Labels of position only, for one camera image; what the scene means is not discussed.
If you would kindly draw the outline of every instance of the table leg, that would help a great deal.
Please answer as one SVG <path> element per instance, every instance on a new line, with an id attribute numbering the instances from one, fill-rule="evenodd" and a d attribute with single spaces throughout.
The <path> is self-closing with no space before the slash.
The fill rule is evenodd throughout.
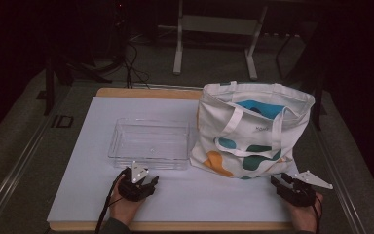
<path id="1" fill-rule="evenodd" d="M 183 44 L 182 44 L 182 33 L 183 33 L 183 0 L 178 0 L 178 26 L 177 26 L 177 49 L 175 51 L 174 69 L 172 73 L 174 75 L 181 74 L 181 61 L 183 59 Z"/>
<path id="2" fill-rule="evenodd" d="M 262 13 L 260 14 L 259 21 L 256 23 L 256 26 L 254 27 L 254 33 L 252 35 L 252 41 L 250 44 L 250 47 L 244 50 L 245 60 L 247 62 L 247 68 L 248 68 L 248 74 L 250 76 L 250 80 L 256 80 L 257 79 L 257 73 L 256 73 L 256 67 L 254 66 L 254 60 L 253 60 L 253 52 L 254 48 L 256 47 L 257 40 L 260 36 L 260 31 L 263 26 L 263 21 L 266 16 L 267 12 L 267 6 L 263 7 Z"/>

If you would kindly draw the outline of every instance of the white table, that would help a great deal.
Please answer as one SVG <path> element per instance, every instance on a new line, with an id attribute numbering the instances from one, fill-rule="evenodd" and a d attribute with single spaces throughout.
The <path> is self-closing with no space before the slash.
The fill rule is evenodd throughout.
<path id="1" fill-rule="evenodd" d="M 114 168 L 107 156 L 118 118 L 142 115 L 196 126 L 200 93 L 101 89 L 93 98 L 49 213 L 51 228 L 95 229 L 105 196 L 122 170 Z M 291 228 L 287 210 L 268 177 L 227 178 L 192 166 L 185 171 L 150 170 L 150 175 L 159 176 L 159 183 L 130 226 L 133 231 Z"/>

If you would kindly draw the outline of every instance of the sleeve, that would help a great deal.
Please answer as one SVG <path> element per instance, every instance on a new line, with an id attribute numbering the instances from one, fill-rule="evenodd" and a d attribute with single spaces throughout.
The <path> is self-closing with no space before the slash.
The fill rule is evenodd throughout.
<path id="1" fill-rule="evenodd" d="M 298 231 L 298 232 L 296 232 L 296 234 L 315 234 L 315 232 L 311 232 L 311 231 Z"/>
<path id="2" fill-rule="evenodd" d="M 124 223 L 115 219 L 108 218 L 99 234 L 131 234 L 129 228 Z"/>

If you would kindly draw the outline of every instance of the transparent tray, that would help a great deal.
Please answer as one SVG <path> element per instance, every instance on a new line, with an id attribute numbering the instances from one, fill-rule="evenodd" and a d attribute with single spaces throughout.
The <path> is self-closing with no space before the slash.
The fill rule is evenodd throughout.
<path id="1" fill-rule="evenodd" d="M 189 130 L 188 122 L 118 119 L 108 157 L 114 167 L 130 167 L 136 161 L 148 169 L 185 170 Z"/>

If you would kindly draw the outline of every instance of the white tote bag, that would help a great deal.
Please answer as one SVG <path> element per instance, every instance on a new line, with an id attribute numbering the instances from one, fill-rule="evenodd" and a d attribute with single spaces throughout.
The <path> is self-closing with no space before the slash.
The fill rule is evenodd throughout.
<path id="1" fill-rule="evenodd" d="M 286 172 L 314 103 L 313 96 L 280 84 L 205 85 L 190 161 L 228 177 Z"/>

